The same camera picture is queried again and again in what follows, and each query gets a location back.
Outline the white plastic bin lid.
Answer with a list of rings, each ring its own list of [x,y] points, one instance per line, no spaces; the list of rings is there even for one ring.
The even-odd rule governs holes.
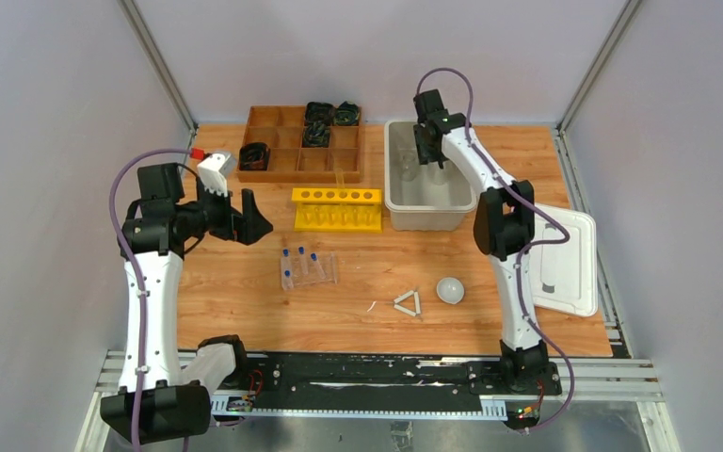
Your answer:
[[[534,304],[567,315],[595,315],[598,289],[594,218],[546,204],[538,208],[560,223],[570,234],[570,240],[536,246],[529,251]]]

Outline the white clay triangle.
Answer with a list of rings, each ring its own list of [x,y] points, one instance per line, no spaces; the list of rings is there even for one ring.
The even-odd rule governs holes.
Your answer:
[[[417,317],[422,314],[420,295],[416,290],[410,290],[393,300],[393,307],[396,311]]]

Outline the clear glass test tube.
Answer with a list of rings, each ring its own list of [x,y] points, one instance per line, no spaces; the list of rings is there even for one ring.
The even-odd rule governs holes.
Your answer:
[[[344,170],[341,168],[336,168],[334,170],[335,173],[335,179],[336,179],[336,185],[339,190],[345,189],[345,175]]]

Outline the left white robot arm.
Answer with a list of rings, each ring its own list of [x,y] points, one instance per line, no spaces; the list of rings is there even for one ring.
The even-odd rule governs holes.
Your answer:
[[[187,365],[177,342],[187,241],[211,235],[249,246],[273,230],[251,190],[242,190],[240,209],[232,206],[232,169],[217,155],[201,161],[196,198],[185,202],[178,164],[141,167],[139,197],[114,221],[125,261],[128,332],[119,390],[103,400],[100,414],[135,449],[205,433],[213,421],[214,392],[222,384],[238,389],[249,381],[251,366],[238,335],[203,340]]]

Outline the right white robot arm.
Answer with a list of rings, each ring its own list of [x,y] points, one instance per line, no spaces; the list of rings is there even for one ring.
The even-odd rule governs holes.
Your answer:
[[[448,112],[437,90],[416,94],[413,103],[419,163],[443,169],[451,162],[478,198],[474,242],[490,260],[502,309],[500,380],[508,391],[523,393],[537,385],[550,363],[537,331],[526,254],[536,232],[534,188],[503,170],[468,119]]]

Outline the white round dish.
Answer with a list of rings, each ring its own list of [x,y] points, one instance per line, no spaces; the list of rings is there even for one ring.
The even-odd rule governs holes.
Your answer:
[[[465,288],[459,279],[445,277],[437,282],[436,293],[444,303],[457,305],[464,299]]]

